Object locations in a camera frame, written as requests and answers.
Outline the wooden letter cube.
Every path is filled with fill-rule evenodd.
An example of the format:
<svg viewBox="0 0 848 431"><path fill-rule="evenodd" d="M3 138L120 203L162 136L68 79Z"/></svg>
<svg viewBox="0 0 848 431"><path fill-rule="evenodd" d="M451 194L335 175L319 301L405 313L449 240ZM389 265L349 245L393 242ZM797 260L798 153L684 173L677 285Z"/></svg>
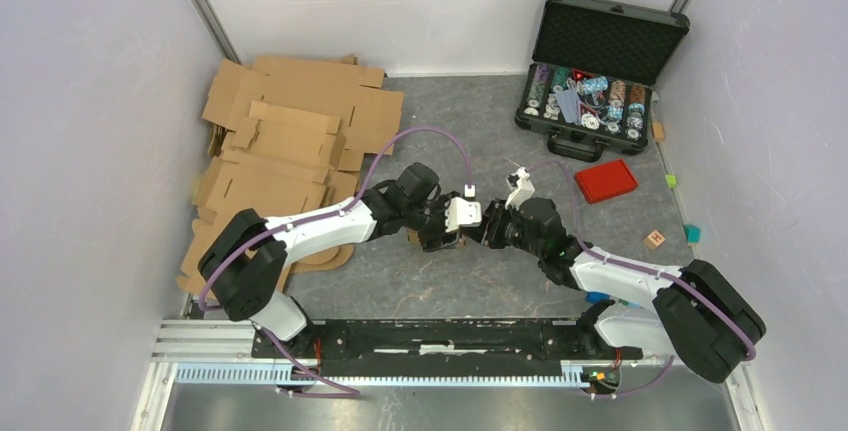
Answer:
<svg viewBox="0 0 848 431"><path fill-rule="evenodd" d="M658 230L653 230L644 239L643 244L651 250L662 246L666 241L665 236Z"/></svg>

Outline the stack of flat cardboard boxes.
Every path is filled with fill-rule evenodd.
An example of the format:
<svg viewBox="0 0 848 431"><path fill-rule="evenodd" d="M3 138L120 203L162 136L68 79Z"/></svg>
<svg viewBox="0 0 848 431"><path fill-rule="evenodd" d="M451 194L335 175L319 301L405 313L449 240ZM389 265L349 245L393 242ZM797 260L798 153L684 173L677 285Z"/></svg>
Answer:
<svg viewBox="0 0 848 431"><path fill-rule="evenodd" d="M202 117L212 124L210 164L192 203L193 240L176 278L193 295L198 262L234 215L317 210L353 196L366 155L399 131L404 94L354 55L306 60L262 55L220 62Z"/></svg>

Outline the blue block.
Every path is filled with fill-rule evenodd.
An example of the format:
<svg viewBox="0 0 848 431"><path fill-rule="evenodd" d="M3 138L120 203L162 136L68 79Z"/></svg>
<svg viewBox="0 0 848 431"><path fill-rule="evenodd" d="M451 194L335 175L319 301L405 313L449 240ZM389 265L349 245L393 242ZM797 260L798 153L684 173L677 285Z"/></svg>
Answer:
<svg viewBox="0 0 848 431"><path fill-rule="evenodd" d="M585 299L590 304L596 304L601 301L610 300L610 296L608 294L600 292L588 292L585 296Z"/></svg>

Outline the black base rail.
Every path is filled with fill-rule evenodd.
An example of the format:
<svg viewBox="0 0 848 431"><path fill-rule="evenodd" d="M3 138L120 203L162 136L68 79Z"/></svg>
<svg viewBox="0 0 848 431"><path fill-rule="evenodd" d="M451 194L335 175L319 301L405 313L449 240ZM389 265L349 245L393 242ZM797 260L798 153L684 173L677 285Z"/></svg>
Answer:
<svg viewBox="0 0 848 431"><path fill-rule="evenodd" d="M587 325L546 318L329 319L286 346L338 378L554 377L563 361L643 356L614 349Z"/></svg>

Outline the small orange wooden block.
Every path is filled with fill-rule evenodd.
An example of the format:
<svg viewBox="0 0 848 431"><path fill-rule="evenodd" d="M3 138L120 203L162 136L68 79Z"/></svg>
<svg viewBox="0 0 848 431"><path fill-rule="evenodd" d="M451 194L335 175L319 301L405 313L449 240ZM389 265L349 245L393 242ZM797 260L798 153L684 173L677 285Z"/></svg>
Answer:
<svg viewBox="0 0 848 431"><path fill-rule="evenodd" d="M664 139L665 139L665 130L664 130L663 125L659 122L653 122L651 124L651 129L652 129L654 140L657 143L663 142Z"/></svg>

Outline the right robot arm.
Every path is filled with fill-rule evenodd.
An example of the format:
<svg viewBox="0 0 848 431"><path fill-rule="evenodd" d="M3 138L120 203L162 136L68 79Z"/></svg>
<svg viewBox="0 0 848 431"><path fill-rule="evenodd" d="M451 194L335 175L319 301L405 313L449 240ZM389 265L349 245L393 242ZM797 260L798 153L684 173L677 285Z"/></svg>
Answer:
<svg viewBox="0 0 848 431"><path fill-rule="evenodd" d="M698 376L723 382L753 360L767 327L716 266L685 266L624 258L569 233L555 204L531 198L519 208L495 200L461 233L490 249L515 248L535 257L556 285L621 298L647 311L660 336Z"/></svg>

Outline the red flat box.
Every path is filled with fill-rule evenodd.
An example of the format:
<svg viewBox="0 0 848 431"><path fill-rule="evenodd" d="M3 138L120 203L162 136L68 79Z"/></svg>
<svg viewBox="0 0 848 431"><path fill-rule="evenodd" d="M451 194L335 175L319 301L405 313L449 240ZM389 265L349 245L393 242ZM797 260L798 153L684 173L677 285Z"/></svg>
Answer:
<svg viewBox="0 0 848 431"><path fill-rule="evenodd" d="M628 194L639 186L631 169L622 159L578 171L574 179L589 204Z"/></svg>

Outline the black poker chip case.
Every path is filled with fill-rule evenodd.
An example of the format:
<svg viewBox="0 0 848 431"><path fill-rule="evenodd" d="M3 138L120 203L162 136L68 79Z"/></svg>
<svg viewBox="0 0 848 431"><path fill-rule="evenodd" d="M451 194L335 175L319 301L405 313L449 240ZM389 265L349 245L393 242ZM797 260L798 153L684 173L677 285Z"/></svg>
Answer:
<svg viewBox="0 0 848 431"><path fill-rule="evenodd" d="M690 29L678 12L545 0L515 124L556 155L595 162L648 146L653 85Z"/></svg>

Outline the teal cube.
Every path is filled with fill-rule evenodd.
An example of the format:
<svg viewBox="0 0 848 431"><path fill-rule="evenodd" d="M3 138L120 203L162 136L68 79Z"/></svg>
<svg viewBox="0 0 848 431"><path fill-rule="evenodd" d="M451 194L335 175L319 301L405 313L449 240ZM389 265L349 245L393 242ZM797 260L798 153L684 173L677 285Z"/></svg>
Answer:
<svg viewBox="0 0 848 431"><path fill-rule="evenodd" d="M701 240L701 228L694 224L685 224L683 226L686 241L690 244L697 244Z"/></svg>

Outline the brown cardboard box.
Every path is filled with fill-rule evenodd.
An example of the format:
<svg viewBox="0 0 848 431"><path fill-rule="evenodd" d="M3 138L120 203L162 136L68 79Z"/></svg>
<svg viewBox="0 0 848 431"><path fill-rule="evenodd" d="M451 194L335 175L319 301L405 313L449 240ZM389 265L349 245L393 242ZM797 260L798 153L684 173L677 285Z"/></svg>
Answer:
<svg viewBox="0 0 848 431"><path fill-rule="evenodd" d="M418 245L424 252L436 252L466 245L466 238L459 233L422 234L408 229L407 239L411 244Z"/></svg>

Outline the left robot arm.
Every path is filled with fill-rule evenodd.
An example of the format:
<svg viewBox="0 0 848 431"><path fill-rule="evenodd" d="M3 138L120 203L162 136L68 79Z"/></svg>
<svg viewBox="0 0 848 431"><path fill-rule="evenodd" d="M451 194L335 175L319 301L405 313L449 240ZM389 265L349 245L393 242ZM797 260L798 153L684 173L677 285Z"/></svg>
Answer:
<svg viewBox="0 0 848 431"><path fill-rule="evenodd" d="M302 358L313 348L314 332L299 304L277 287L287 266L403 228L417 233L423 249L434 250L481 220L471 188L444 194L435 172L415 162L398 178L333 206L284 217L263 218L254 209L236 213L198 261L201 293L212 293L230 320L253 323L288 357Z"/></svg>

